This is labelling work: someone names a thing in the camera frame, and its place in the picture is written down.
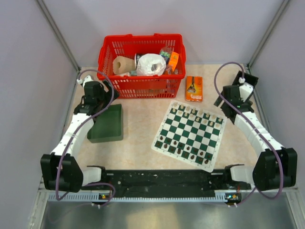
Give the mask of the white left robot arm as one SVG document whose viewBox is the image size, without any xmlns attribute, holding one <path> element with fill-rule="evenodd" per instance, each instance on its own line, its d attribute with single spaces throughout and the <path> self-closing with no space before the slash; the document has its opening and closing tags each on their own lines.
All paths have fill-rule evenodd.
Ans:
<svg viewBox="0 0 305 229">
<path fill-rule="evenodd" d="M 91 183 L 97 189 L 108 184 L 107 176 L 102 174 L 103 167 L 89 166 L 82 170 L 76 157 L 95 119 L 110 107 L 119 93 L 108 79 L 99 82 L 88 75 L 78 83 L 84 95 L 73 111 L 70 126 L 58 145 L 40 160 L 43 183 L 48 190 L 78 192 Z"/>
</svg>

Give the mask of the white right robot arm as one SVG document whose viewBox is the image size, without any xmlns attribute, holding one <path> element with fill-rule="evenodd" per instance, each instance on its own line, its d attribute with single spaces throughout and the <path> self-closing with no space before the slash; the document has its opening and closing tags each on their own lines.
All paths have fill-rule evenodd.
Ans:
<svg viewBox="0 0 305 229">
<path fill-rule="evenodd" d="M 222 177 L 223 185 L 232 189 L 245 182 L 260 191 L 292 187 L 296 183 L 297 153 L 277 142 L 260 123 L 249 100 L 253 90 L 248 83 L 225 86 L 214 103 L 243 132 L 258 156 L 253 167 L 231 166 Z"/>
</svg>

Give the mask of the green white chess mat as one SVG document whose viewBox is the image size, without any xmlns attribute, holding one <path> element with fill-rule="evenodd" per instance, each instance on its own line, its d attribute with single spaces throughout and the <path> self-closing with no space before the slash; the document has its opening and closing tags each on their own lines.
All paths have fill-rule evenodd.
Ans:
<svg viewBox="0 0 305 229">
<path fill-rule="evenodd" d="M 220 149 L 227 118 L 203 110 L 199 115 L 200 108 L 190 106 L 176 100 L 172 100 L 154 137 L 152 150 L 177 159 L 189 165 L 202 169 L 206 172 L 213 172 L 217 155 Z"/>
</svg>

